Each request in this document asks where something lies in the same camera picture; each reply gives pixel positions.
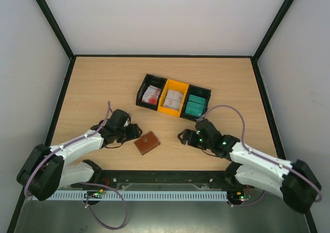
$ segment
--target brown leather object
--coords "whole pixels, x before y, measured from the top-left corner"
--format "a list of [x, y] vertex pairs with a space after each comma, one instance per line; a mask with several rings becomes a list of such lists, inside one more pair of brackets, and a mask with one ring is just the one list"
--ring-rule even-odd
[[138, 140], [134, 142], [142, 155], [148, 153], [152, 149], [160, 145], [159, 140], [152, 131], [145, 135], [142, 135]]

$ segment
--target wooden table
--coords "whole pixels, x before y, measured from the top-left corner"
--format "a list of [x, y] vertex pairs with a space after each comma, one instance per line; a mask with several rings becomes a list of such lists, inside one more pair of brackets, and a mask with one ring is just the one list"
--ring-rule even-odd
[[[91, 159], [104, 170], [225, 170], [227, 160], [207, 156], [177, 139], [184, 129], [194, 129], [193, 121], [135, 105], [146, 73], [212, 90], [209, 108], [237, 108], [246, 121], [246, 143], [276, 156], [251, 61], [244, 58], [77, 57], [52, 144], [97, 124], [111, 101], [113, 110], [130, 112], [132, 122], [144, 133], [153, 131], [161, 145], [142, 156], [129, 141], [120, 148], [93, 151], [77, 162]], [[241, 137], [242, 122], [230, 109], [216, 109], [207, 118], [222, 134]]]

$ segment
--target gray metal base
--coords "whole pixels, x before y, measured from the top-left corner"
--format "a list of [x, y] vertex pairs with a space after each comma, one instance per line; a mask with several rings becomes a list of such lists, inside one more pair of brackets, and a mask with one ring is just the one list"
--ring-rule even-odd
[[[276, 196], [266, 194], [251, 207], [231, 208], [226, 202], [129, 201], [128, 224], [117, 232], [220, 233], [309, 232], [305, 217]], [[94, 208], [110, 226], [124, 217], [121, 202], [101, 201]], [[106, 233], [81, 201], [26, 201], [16, 233]]]

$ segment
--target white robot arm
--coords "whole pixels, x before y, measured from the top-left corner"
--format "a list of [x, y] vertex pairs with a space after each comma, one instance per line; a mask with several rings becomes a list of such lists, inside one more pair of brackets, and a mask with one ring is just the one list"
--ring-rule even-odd
[[17, 181], [40, 201], [49, 198], [58, 188], [78, 182], [98, 181], [102, 169], [91, 160], [76, 165], [70, 163], [115, 140], [123, 144], [139, 138], [142, 130], [137, 124], [131, 124], [130, 120], [128, 113], [117, 109], [105, 124], [101, 121], [73, 140], [50, 147], [37, 145], [20, 170]]
[[306, 213], [320, 195], [321, 185], [309, 166], [269, 156], [231, 135], [221, 135], [207, 119], [196, 123], [196, 130], [185, 129], [178, 138], [182, 144], [210, 149], [216, 157], [231, 161], [226, 181], [235, 186], [250, 185], [282, 198], [293, 210]]

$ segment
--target teal block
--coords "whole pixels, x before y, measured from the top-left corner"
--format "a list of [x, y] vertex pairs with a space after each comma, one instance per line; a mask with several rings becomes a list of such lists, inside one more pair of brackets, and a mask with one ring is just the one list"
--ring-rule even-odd
[[194, 102], [188, 102], [187, 103], [187, 107], [192, 107], [192, 108], [196, 108], [196, 109], [200, 109], [200, 110], [204, 110], [204, 105], [199, 104], [199, 103], [194, 103]]
[[200, 109], [197, 109], [197, 108], [192, 108], [192, 107], [187, 106], [186, 107], [186, 113], [190, 114], [190, 115], [193, 115], [193, 116], [196, 116], [196, 117], [201, 117], [202, 114], [203, 114], [203, 111], [200, 110]]
[[195, 95], [189, 95], [188, 101], [205, 105], [206, 99]]

